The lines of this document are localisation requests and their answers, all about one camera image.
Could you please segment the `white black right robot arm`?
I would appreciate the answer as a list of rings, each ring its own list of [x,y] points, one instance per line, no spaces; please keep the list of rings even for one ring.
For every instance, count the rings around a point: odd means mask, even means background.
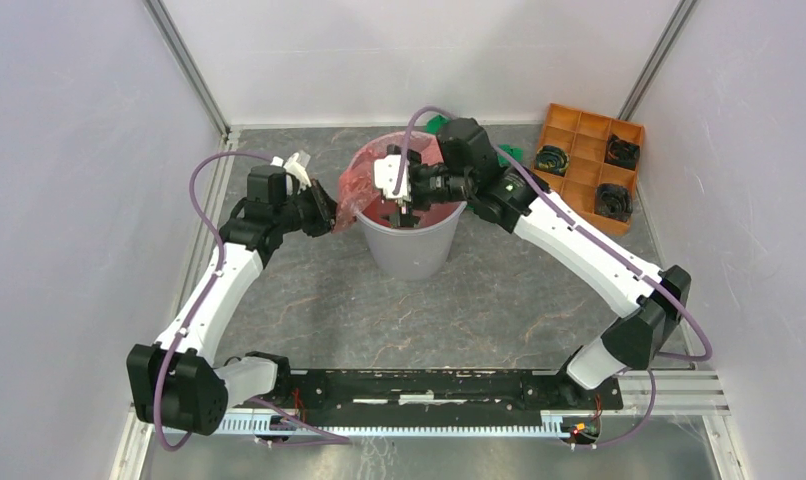
[[[472,118],[442,125],[440,162],[409,150],[412,132],[372,163],[373,186],[396,206],[395,227],[414,227],[419,211],[465,202],[475,215],[540,248],[589,285],[616,314],[597,338],[572,354],[556,382],[570,408],[591,401],[608,378],[644,370],[661,355],[673,330],[688,319],[691,277],[681,267],[647,262],[573,211],[540,177],[497,147]]]

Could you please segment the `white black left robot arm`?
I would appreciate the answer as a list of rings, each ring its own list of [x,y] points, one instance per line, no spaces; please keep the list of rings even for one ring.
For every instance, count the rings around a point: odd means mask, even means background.
[[[330,233],[336,208],[299,163],[276,159],[252,168],[246,194],[218,229],[212,258],[186,304],[152,344],[137,344],[127,356],[139,420],[210,435],[231,407],[258,397],[276,408],[291,399],[286,358],[249,353],[218,367],[216,352],[241,299],[284,236]]]

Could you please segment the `grey plastic trash bin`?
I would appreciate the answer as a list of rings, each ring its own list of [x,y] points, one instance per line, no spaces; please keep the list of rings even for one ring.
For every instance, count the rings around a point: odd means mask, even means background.
[[[445,264],[458,222],[466,205],[427,228],[383,227],[357,213],[354,225],[361,228],[370,253],[388,275],[401,280],[424,280]]]

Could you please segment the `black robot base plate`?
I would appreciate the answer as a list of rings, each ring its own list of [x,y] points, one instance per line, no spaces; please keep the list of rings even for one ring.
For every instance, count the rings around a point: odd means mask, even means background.
[[[537,426],[544,412],[624,406],[615,378],[584,390],[563,373],[534,369],[293,370],[263,398],[300,405],[308,424],[328,429]]]

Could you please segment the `red plastic trash bag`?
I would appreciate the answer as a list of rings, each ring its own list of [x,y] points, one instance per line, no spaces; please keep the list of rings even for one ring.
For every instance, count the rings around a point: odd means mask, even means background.
[[[391,227],[390,223],[382,218],[394,211],[393,205],[380,200],[380,192],[373,186],[373,162],[386,156],[389,145],[402,143],[404,131],[397,131],[379,136],[364,145],[354,155],[348,167],[339,176],[338,180],[338,207],[336,210],[336,224],[333,233],[343,233],[357,221],[357,213],[383,227]],[[429,133],[412,133],[409,143],[410,151],[419,153],[422,163],[434,165],[442,163],[443,159],[435,139]],[[431,227],[450,216],[462,204],[447,203],[434,204],[428,211],[415,211],[419,217],[416,229]]]

